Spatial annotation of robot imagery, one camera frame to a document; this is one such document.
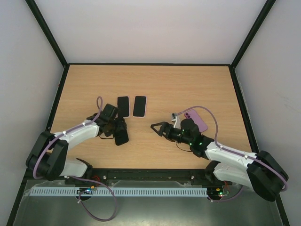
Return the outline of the purple phone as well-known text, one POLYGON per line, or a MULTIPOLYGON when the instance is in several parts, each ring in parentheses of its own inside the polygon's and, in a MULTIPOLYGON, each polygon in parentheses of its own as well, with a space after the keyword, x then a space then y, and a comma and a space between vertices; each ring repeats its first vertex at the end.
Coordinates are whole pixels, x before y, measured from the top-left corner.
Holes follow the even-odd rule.
POLYGON ((198 126, 200 133, 203 133, 208 129, 208 126, 194 109, 184 113, 184 116, 186 119, 192 119, 194 121, 194 123, 198 126))

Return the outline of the black phone case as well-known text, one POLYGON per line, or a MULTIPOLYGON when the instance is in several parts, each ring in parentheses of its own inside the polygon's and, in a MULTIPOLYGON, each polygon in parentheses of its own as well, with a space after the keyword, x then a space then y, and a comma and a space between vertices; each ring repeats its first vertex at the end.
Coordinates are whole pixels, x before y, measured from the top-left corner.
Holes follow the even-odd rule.
POLYGON ((117 146, 126 144, 129 141, 127 130, 120 130, 114 135, 115 144, 117 146))

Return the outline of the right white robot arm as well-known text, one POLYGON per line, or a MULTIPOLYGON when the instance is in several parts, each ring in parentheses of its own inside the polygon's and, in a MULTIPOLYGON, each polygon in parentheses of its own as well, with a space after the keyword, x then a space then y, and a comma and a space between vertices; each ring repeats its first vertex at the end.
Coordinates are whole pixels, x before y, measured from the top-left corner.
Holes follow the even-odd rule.
POLYGON ((192 119, 183 120, 179 127, 165 121, 150 127, 171 142, 187 144, 198 158, 210 160, 205 179, 212 185, 218 181, 234 182, 251 188, 270 202, 287 189, 288 174, 266 151, 250 153, 222 146, 201 134, 192 119))

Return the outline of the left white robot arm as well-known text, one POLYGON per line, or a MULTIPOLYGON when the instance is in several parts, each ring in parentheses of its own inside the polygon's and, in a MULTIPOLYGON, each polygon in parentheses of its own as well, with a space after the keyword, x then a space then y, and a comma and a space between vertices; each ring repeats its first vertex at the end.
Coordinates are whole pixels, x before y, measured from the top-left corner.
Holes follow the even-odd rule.
POLYGON ((26 160, 33 178, 53 181, 58 177, 83 177, 89 163, 79 158, 68 160, 67 153, 88 139, 105 135, 112 137, 117 146, 127 143, 127 125, 118 111, 117 107, 107 104, 73 128, 57 133, 42 132, 26 160))

